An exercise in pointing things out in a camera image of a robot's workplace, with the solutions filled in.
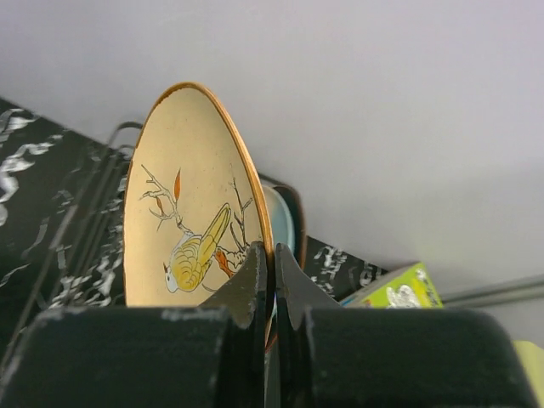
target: decorative plate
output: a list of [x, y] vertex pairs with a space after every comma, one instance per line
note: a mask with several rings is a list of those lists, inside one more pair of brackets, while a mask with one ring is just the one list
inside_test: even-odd
[[124, 211], [128, 306], [194, 306], [274, 247], [257, 172], [207, 88], [182, 82], [155, 103], [136, 144]]

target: bird illustration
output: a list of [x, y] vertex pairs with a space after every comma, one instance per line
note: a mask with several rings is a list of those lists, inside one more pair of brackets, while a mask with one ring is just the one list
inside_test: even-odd
[[210, 268], [218, 243], [230, 222], [230, 205], [223, 204], [218, 214], [202, 235], [185, 231], [170, 256], [168, 266], [163, 264], [167, 289], [174, 293], [178, 289], [193, 292]]

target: black clamp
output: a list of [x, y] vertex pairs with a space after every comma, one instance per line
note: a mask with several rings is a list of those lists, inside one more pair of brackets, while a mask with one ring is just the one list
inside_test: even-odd
[[[274, 295], [278, 342], [265, 365]], [[265, 394], [281, 407], [537, 407], [489, 316], [343, 309], [286, 246], [276, 247], [270, 277], [253, 243], [240, 271], [199, 308], [40, 314], [3, 373], [0, 408], [254, 407]]]

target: wire rack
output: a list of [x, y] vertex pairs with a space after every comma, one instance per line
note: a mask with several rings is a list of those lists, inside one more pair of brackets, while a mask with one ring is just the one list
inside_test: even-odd
[[[129, 128], [141, 129], [142, 125], [138, 122], [124, 122], [113, 131], [106, 144], [99, 148], [98, 155], [93, 159], [92, 168], [72, 197], [70, 206], [48, 244], [45, 259], [40, 265], [37, 278], [3, 353], [0, 362], [0, 377], [14, 355], [22, 333], [34, 317], [36, 304], [40, 304], [40, 309], [89, 305], [89, 302], [85, 300], [88, 299], [93, 288], [83, 291], [82, 289], [91, 273], [91, 263], [98, 255], [100, 242], [111, 220], [122, 218], [124, 188], [119, 189], [119, 184], [120, 180], [126, 183], [126, 173], [133, 147], [124, 144], [114, 148], [114, 145], [119, 133]], [[82, 200], [88, 200], [84, 206]], [[74, 222], [76, 213], [79, 213], [79, 218], [77, 222]], [[74, 235], [71, 244], [66, 249], [62, 242], [68, 230], [72, 230]], [[121, 230], [116, 233], [122, 236]], [[63, 253], [63, 262], [60, 262], [58, 267], [57, 265], [53, 267], [60, 252]], [[58, 273], [53, 278], [50, 276], [52, 270]], [[71, 279], [66, 283], [65, 278], [69, 271]], [[50, 294], [44, 297], [43, 284], [46, 278], [49, 279], [52, 290], [45, 291]], [[117, 299], [109, 302], [109, 304], [116, 303]]]
[[[22, 333], [35, 315], [36, 304], [40, 304], [40, 309], [120, 304], [122, 294], [104, 304], [87, 302], [90, 292], [95, 288], [89, 287], [83, 291], [82, 288], [91, 273], [91, 263], [97, 258], [100, 242], [107, 226], [114, 218], [122, 219], [124, 188], [120, 189], [119, 184], [120, 180], [121, 183], [123, 180], [126, 182], [133, 147], [127, 144], [116, 148], [114, 146], [119, 133], [130, 128], [140, 130], [142, 124], [138, 122], [120, 124], [112, 132], [107, 143], [99, 148], [99, 154], [94, 158], [88, 176], [78, 188], [49, 242], [45, 259], [40, 265], [37, 278], [0, 361], [0, 377], [14, 355]], [[82, 205], [83, 200], [88, 200], [85, 206]], [[77, 213], [79, 219], [74, 222]], [[116, 231], [119, 241], [122, 239], [122, 226], [120, 228]], [[73, 231], [73, 238], [68, 248], [63, 246], [63, 238], [67, 231]], [[64, 254], [63, 262], [58, 263], [58, 268], [56, 266], [52, 268], [60, 252]], [[52, 289], [47, 291], [49, 296], [44, 298], [43, 284], [46, 278], [51, 280], [52, 270], [56, 275], [53, 276]], [[69, 273], [71, 279], [66, 281], [65, 278]], [[453, 307], [483, 307], [542, 296], [544, 296], [544, 275], [533, 279], [513, 280], [470, 292], [441, 294], [443, 303]]]

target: black marble surface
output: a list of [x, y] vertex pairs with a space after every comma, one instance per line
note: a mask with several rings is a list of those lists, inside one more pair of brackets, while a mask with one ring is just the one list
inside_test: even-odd
[[[44, 309], [124, 304], [122, 199], [129, 155], [0, 99], [0, 355], [51, 251], [53, 262], [23, 331]], [[385, 271], [309, 237], [305, 272], [339, 300]]]

